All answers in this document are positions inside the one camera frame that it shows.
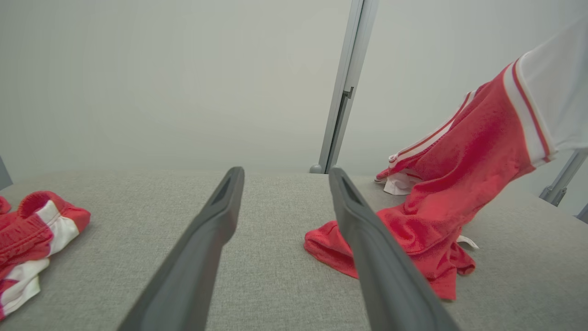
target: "white wall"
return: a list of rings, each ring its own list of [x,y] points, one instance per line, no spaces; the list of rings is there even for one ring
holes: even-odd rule
[[[337,164],[351,174],[384,170],[388,156],[433,131],[468,91],[586,11],[585,0],[381,0]],[[570,155],[512,185],[539,195]],[[578,177],[588,183],[586,171]],[[578,213],[588,196],[571,200],[562,205]]]
[[[350,0],[0,2],[0,155],[81,168],[306,172]]]

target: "red fabric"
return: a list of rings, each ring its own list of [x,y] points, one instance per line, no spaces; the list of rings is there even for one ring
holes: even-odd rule
[[[51,209],[56,214],[45,214],[48,219],[42,219],[38,212],[52,203]],[[26,196],[15,212],[10,211],[8,202],[0,197],[0,297],[18,281],[7,279],[15,266],[33,260],[40,260],[55,253],[51,251],[51,241],[55,236],[72,239],[75,234],[54,233],[50,228],[58,217],[71,219],[78,232],[84,230],[90,221],[90,213],[77,208],[61,199],[57,194],[49,191],[34,192]],[[0,320],[4,318],[4,311],[0,305]]]
[[[377,215],[443,299],[455,300],[456,274],[469,274],[476,266],[456,243],[462,226],[506,184],[534,170],[505,91],[505,70],[476,91],[445,135],[378,175],[382,179],[408,168],[423,178],[403,204]],[[319,261],[358,276],[336,221],[308,232],[304,247]]]

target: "red stripe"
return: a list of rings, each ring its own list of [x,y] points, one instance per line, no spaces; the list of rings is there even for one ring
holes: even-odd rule
[[[422,144],[426,143],[427,141],[429,141],[432,137],[434,137],[437,133],[441,132],[443,129],[445,129],[449,124],[451,124],[453,122],[453,120],[455,120],[455,118],[457,117],[457,115],[459,115],[459,113],[462,111],[463,107],[466,105],[467,99],[469,99],[471,92],[469,92],[466,95],[466,99],[463,100],[463,104],[461,107],[459,107],[459,110],[455,113],[455,115],[451,118],[451,120],[449,120],[447,123],[445,123],[444,126],[442,126],[439,130],[435,131],[435,133],[433,133],[432,135],[430,135],[427,139],[421,141],[419,144],[414,145],[413,147],[410,147],[409,149],[405,150],[405,151],[401,151],[400,153],[398,153],[398,156],[402,155],[402,154],[406,154],[412,150],[414,150],[415,148],[417,148],[418,146],[421,146]]]
[[[420,180],[423,180],[422,178],[420,178],[420,177],[419,177],[419,176],[417,176],[417,175],[413,175],[413,174],[406,174],[406,175],[407,175],[407,176],[414,177],[414,178],[418,178],[418,179],[420,179]]]
[[[541,130],[541,126],[539,126],[539,121],[537,120],[537,116],[535,116],[535,111],[533,110],[533,107],[531,107],[531,102],[529,102],[527,95],[524,93],[523,87],[520,85],[520,82],[519,82],[519,76],[516,73],[516,64],[519,62],[519,60],[520,60],[520,58],[518,58],[513,64],[514,84],[516,85],[517,89],[519,89],[519,93],[520,93],[521,97],[523,97],[524,104],[527,105],[527,109],[529,110],[529,114],[531,115],[531,118],[533,119],[533,124],[535,125],[535,130],[537,131],[537,135],[539,136],[539,140],[541,141],[541,145],[543,146],[543,152],[545,152],[545,158],[543,158],[543,160],[545,162],[549,162],[550,160],[547,157],[549,155],[549,147],[547,146],[547,140],[545,139],[545,136],[543,135],[543,131]]]

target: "white stripe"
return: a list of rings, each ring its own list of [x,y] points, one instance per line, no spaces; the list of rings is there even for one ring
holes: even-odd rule
[[[527,108],[527,105],[525,104],[524,99],[516,86],[515,79],[513,78],[513,66],[514,63],[511,63],[506,68],[504,73],[503,82],[505,85],[505,91],[523,127],[524,140],[525,144],[527,145],[527,152],[529,153],[531,164],[534,167],[538,167],[545,163],[543,158],[548,155],[545,155],[543,144],[541,143],[541,139],[537,133],[533,118],[531,117],[529,109]],[[516,69],[517,72],[520,72],[520,61],[517,63]],[[523,90],[525,90],[526,88],[523,78],[520,75],[517,75],[517,77],[519,79],[519,83],[523,87]],[[527,94],[527,99],[529,102],[531,102],[531,105],[533,105],[533,100],[531,99],[530,94]],[[535,116],[537,117],[538,122],[541,123],[539,114],[536,113]],[[547,135],[547,131],[543,131],[543,135],[549,146],[549,136]]]
[[[21,263],[10,271],[6,279],[18,282],[6,289],[0,297],[4,315],[14,312],[41,291],[38,274],[47,266],[49,259],[41,259]]]
[[[445,126],[445,128],[441,131],[439,131],[436,135],[434,135],[433,137],[430,137],[431,134],[433,134],[433,132],[429,133],[428,135],[425,136],[425,138],[417,141],[416,143],[404,148],[403,150],[401,150],[400,152],[398,152],[395,155],[392,155],[388,158],[388,162],[390,162],[390,168],[394,167],[394,165],[396,165],[396,163],[398,163],[399,161],[402,161],[406,158],[409,158],[411,156],[414,156],[416,154],[419,154],[420,152],[424,151],[425,149],[427,149],[429,146],[431,146],[435,141],[439,140],[444,134],[446,134],[449,131],[449,128],[451,127],[451,123],[453,123],[454,119],[453,117],[455,116],[455,114],[460,111],[463,110],[464,108],[467,107],[467,105],[470,104],[470,102],[472,102],[472,100],[474,99],[474,96],[476,94],[476,91],[472,91],[469,94],[466,94],[466,102],[463,104],[463,107],[460,105],[460,107],[457,109],[456,112],[454,112],[451,117],[445,121],[442,125],[438,126],[433,132],[436,132],[437,130],[441,129],[443,126]],[[398,154],[402,153],[403,151],[409,150],[412,147],[422,143],[423,141],[426,141],[426,143],[418,146],[417,148],[413,149],[412,151],[408,152],[408,153],[404,153],[400,156],[398,156]]]
[[[53,232],[53,240],[49,243],[51,247],[49,255],[53,255],[64,249],[70,241],[79,235],[79,230],[75,222],[72,219],[62,216],[53,201],[47,201],[45,207],[36,213],[47,224],[51,232]]]

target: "red and white garment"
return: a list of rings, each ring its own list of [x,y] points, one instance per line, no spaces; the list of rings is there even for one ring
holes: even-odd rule
[[[41,270],[90,221],[90,213],[49,191],[26,196],[17,211],[0,197],[0,320],[41,290]]]
[[[468,93],[451,119],[390,158],[377,180],[392,177],[391,193],[397,183],[401,190],[413,187],[403,204],[377,215],[438,296],[455,299],[456,275],[474,271],[475,262],[456,243],[464,224],[557,151],[588,147],[587,105],[585,16]],[[334,269],[358,276],[336,221],[308,232],[304,246]]]

